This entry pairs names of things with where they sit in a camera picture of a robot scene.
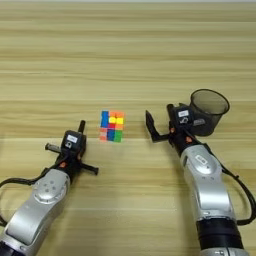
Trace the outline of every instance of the yellow square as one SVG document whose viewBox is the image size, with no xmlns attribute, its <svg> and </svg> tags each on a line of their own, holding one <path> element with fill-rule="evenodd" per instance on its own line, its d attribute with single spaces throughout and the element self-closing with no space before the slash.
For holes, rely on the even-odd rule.
<svg viewBox="0 0 256 256">
<path fill-rule="evenodd" d="M 124 119 L 123 118 L 117 118 L 116 123 L 117 124 L 124 124 Z"/>
<path fill-rule="evenodd" d="M 108 119 L 108 121 L 109 121 L 110 124 L 115 124 L 115 123 L 116 123 L 116 118 L 111 116 L 111 117 Z"/>
</svg>

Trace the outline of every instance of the colorful cube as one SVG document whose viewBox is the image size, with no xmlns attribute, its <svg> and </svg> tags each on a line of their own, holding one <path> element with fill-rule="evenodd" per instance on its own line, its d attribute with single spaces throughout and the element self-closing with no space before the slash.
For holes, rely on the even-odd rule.
<svg viewBox="0 0 256 256">
<path fill-rule="evenodd" d="M 121 142 L 124 129 L 124 113 L 117 111 L 102 111 L 100 140 Z"/>
</svg>

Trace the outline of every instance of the green square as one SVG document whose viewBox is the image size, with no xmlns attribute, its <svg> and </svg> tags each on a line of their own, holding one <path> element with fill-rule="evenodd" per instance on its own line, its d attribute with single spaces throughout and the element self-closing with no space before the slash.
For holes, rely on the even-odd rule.
<svg viewBox="0 0 256 256">
<path fill-rule="evenodd" d="M 115 130 L 115 142 L 121 142 L 122 140 L 123 131 Z"/>
</svg>

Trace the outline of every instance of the silver arm segment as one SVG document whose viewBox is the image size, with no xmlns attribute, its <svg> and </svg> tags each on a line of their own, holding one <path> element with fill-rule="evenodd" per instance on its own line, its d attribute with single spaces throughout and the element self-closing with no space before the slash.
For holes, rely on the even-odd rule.
<svg viewBox="0 0 256 256">
<path fill-rule="evenodd" d="M 219 161 L 203 145 L 186 148 L 181 155 L 185 180 L 190 188 L 195 222 L 229 219 L 236 222 L 229 194 L 222 181 Z M 249 256 L 244 249 L 208 248 L 200 256 Z"/>
<path fill-rule="evenodd" d="M 212 248 L 201 251 L 200 256 L 249 256 L 249 254 L 237 248 Z"/>
<path fill-rule="evenodd" d="M 15 212 L 0 240 L 26 255 L 36 255 L 54 219 L 62 212 L 69 176 L 51 169 L 34 186 L 30 198 Z"/>
</svg>

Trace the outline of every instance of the wire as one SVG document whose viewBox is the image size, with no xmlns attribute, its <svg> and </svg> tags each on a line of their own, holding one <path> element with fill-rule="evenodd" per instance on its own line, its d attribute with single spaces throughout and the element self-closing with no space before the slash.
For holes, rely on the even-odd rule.
<svg viewBox="0 0 256 256">
<path fill-rule="evenodd" d="M 68 158 L 68 155 L 65 155 L 63 158 L 61 158 L 59 161 L 57 161 L 54 165 L 52 165 L 49 168 L 45 168 L 42 173 L 34 178 L 34 179 L 23 179 L 23 178 L 9 178 L 6 179 L 4 181 L 2 181 L 0 183 L 0 188 L 3 187 L 6 184 L 20 184 L 20 185 L 27 185 L 27 186 L 31 186 L 33 184 L 35 184 L 38 180 L 40 180 L 41 178 L 43 178 L 51 169 L 56 168 L 57 166 L 59 166 L 62 162 L 66 161 Z M 7 221 L 2 217 L 2 215 L 0 214 L 0 226 L 5 227 L 7 225 Z"/>
<path fill-rule="evenodd" d="M 190 136 L 195 142 L 197 142 L 200 145 L 203 145 L 207 151 L 213 155 L 218 161 L 219 159 L 213 154 L 211 148 L 207 145 L 207 144 L 203 144 L 202 142 L 200 142 L 197 138 L 195 138 L 195 136 L 193 136 L 190 132 L 185 131 L 187 133 L 188 136 Z M 222 172 L 225 173 L 226 175 L 232 177 L 243 189 L 244 193 L 246 194 L 250 206 L 251 206 L 251 216 L 248 219 L 242 219 L 242 220 L 237 220 L 237 225 L 238 226 L 244 226 L 244 225 L 248 225 L 251 222 L 253 222 L 256 219 L 256 201 L 255 198 L 253 196 L 253 194 L 251 193 L 251 191 L 248 189 L 248 187 L 240 180 L 240 177 L 238 175 L 234 175 L 230 170 L 228 170 L 221 162 L 220 165 L 222 167 Z"/>
</svg>

